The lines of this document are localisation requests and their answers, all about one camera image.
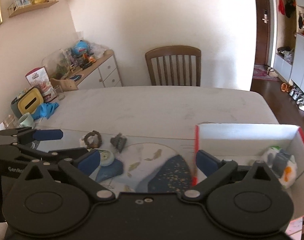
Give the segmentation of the white patterned plastic bag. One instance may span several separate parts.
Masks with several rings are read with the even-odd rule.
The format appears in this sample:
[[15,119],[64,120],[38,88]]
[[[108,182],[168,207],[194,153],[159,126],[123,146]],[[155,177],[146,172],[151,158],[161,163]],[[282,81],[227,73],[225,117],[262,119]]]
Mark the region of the white patterned plastic bag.
[[272,170],[283,188],[288,189],[294,184],[298,170],[294,155],[279,146],[273,146],[266,149],[262,160]]

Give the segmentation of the mint green cup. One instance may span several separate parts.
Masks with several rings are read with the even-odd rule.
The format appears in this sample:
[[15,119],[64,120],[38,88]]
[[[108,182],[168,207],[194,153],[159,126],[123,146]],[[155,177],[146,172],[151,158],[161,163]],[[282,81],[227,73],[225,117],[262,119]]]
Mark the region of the mint green cup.
[[19,127],[23,128],[23,127],[31,127],[32,129],[35,128],[35,122],[34,119],[32,117],[32,115],[30,113],[25,113],[23,114],[19,120]]

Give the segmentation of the clear glass bottle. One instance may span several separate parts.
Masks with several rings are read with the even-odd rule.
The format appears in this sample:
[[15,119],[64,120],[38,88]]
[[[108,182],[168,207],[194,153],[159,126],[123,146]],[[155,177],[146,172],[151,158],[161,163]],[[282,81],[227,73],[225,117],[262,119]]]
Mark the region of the clear glass bottle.
[[14,115],[10,114],[3,120],[3,124],[5,129],[15,129],[18,127],[18,120]]

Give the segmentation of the blue rubber gloves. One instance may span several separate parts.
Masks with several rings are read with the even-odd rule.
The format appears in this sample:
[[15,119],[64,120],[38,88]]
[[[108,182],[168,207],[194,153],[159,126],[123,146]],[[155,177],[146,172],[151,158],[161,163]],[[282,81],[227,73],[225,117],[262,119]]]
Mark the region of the blue rubber gloves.
[[55,103],[42,103],[41,105],[39,105],[35,112],[33,114],[31,114],[31,116],[33,117],[33,120],[38,120],[40,118],[47,118],[49,119],[50,116],[53,115],[53,113],[55,112],[55,110],[59,107],[59,103],[55,102]]

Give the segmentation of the yellow green tissue box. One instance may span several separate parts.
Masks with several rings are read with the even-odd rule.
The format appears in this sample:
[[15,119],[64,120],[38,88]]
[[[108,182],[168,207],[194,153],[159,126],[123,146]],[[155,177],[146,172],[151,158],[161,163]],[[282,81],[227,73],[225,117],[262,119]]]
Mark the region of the yellow green tissue box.
[[12,100],[11,109],[14,116],[20,118],[25,113],[34,113],[42,103],[44,103],[44,99],[40,90],[36,87],[31,87]]

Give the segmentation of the dark grey folded cloth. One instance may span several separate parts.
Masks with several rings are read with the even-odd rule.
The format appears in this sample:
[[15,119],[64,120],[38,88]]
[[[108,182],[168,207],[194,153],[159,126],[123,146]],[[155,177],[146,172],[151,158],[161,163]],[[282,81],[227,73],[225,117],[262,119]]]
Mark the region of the dark grey folded cloth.
[[113,148],[121,153],[127,143],[127,138],[122,133],[118,133],[115,137],[110,139],[110,143],[112,144]]

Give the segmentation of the red white cardboard box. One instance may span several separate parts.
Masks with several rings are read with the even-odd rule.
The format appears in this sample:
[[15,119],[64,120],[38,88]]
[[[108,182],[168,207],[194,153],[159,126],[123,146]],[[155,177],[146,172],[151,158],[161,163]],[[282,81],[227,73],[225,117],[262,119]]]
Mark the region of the red white cardboard box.
[[195,150],[216,158],[232,159],[240,165],[259,160],[266,149],[279,146],[294,155],[297,178],[287,189],[294,203],[293,219],[304,216],[304,133],[296,125],[199,124],[195,128]]

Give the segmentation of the red white snack bag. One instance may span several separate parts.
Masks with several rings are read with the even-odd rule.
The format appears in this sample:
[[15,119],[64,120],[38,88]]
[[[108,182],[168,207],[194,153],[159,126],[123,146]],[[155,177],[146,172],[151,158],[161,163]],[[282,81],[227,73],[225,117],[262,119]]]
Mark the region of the red white snack bag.
[[25,77],[31,87],[39,89],[45,103],[51,102],[56,98],[55,90],[50,82],[50,78],[45,67],[35,68],[28,72]]

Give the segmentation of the white wood sideboard cabinet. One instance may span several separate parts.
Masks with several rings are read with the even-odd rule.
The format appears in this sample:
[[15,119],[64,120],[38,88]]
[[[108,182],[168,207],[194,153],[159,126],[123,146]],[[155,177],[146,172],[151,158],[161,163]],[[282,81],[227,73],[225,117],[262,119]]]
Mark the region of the white wood sideboard cabinet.
[[85,70],[79,70],[76,75],[81,78],[74,82],[78,90],[122,87],[115,54],[108,49],[103,56]]

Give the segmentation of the brown wooden chair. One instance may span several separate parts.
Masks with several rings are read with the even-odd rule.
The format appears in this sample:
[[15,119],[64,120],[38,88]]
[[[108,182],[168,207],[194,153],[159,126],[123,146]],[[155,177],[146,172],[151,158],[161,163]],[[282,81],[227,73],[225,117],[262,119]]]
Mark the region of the brown wooden chair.
[[145,53],[151,85],[201,85],[201,50],[192,46],[164,46]]

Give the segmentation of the dark brown entrance door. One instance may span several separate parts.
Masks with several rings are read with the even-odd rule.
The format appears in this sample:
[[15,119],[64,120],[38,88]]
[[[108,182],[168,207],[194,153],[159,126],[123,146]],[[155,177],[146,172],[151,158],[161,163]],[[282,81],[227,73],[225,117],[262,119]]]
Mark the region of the dark brown entrance door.
[[264,66],[268,62],[269,52],[269,0],[255,0],[256,2],[256,49],[255,65]]

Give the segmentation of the wooden wall shelf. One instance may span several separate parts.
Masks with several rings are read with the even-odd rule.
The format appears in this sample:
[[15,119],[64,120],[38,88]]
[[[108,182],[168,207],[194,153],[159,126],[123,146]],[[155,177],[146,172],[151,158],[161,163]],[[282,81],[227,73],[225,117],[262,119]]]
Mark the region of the wooden wall shelf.
[[9,16],[9,18],[12,18],[14,16],[24,14],[26,12],[49,8],[53,5],[55,5],[56,3],[58,3],[58,1],[48,1],[48,2],[44,2],[44,3],[19,6],[19,5],[17,5],[17,2],[13,2],[7,9],[8,16]]

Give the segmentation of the white grey wall cabinets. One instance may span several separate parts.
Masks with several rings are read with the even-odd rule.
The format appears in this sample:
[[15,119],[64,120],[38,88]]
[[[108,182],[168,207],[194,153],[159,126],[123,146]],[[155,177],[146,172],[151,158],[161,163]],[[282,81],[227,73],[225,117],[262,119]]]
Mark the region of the white grey wall cabinets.
[[274,68],[304,91],[304,0],[274,0],[277,27]]

